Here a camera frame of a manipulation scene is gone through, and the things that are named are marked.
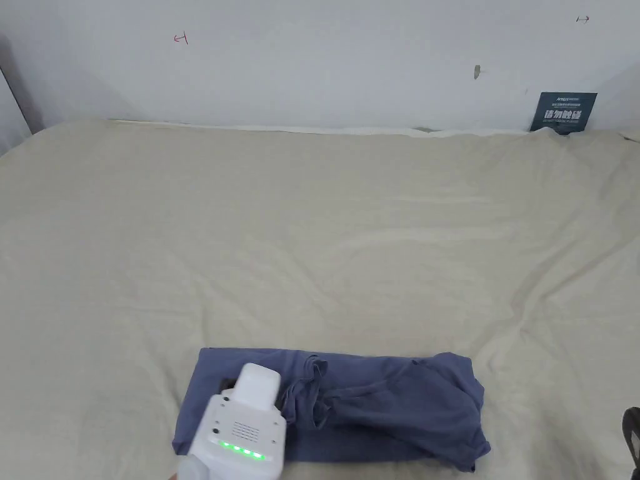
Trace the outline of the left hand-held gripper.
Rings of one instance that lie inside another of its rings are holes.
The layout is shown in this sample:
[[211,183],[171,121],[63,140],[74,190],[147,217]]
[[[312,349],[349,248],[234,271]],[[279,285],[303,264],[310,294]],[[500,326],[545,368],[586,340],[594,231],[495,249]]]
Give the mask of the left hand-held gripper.
[[279,479],[286,421],[276,407],[281,375],[245,364],[209,400],[175,479]]

